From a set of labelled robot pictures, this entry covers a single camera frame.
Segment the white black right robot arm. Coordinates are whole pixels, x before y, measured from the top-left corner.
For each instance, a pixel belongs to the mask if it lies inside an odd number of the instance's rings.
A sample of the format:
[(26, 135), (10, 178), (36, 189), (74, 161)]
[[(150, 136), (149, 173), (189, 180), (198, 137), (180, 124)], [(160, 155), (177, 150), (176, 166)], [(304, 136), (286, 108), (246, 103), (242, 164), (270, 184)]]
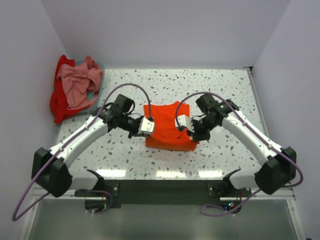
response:
[(284, 148), (259, 131), (230, 99), (218, 102), (214, 95), (203, 92), (196, 104), (203, 112), (199, 120), (192, 119), (187, 134), (195, 142), (208, 141), (210, 132), (222, 127), (234, 135), (260, 164), (259, 170), (233, 170), (224, 177), (223, 192), (230, 197), (244, 188), (259, 188), (271, 195), (299, 176), (297, 153), (292, 147)]

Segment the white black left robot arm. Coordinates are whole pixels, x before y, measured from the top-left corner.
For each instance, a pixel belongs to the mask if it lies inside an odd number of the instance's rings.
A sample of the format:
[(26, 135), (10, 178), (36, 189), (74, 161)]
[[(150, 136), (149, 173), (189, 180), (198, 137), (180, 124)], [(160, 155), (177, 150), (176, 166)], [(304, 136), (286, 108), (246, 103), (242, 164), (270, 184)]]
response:
[(97, 108), (92, 116), (74, 133), (50, 149), (39, 148), (33, 157), (31, 179), (58, 198), (68, 190), (86, 190), (92, 196), (99, 196), (106, 190), (104, 178), (88, 169), (83, 174), (70, 172), (70, 167), (79, 155), (92, 143), (120, 128), (128, 137), (149, 137), (155, 131), (151, 116), (132, 118), (130, 109), (135, 102), (120, 94), (114, 102)]

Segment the orange t shirt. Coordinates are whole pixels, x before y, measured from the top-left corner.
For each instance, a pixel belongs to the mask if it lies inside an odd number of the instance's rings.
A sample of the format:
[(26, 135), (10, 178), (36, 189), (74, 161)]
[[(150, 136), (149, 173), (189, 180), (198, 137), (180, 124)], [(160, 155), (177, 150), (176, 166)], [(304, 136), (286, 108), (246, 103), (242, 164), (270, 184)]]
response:
[(178, 101), (169, 105), (144, 105), (144, 114), (153, 117), (155, 130), (152, 136), (145, 140), (145, 146), (171, 151), (190, 152), (196, 149), (197, 143), (187, 135), (187, 131), (176, 128), (175, 113)]

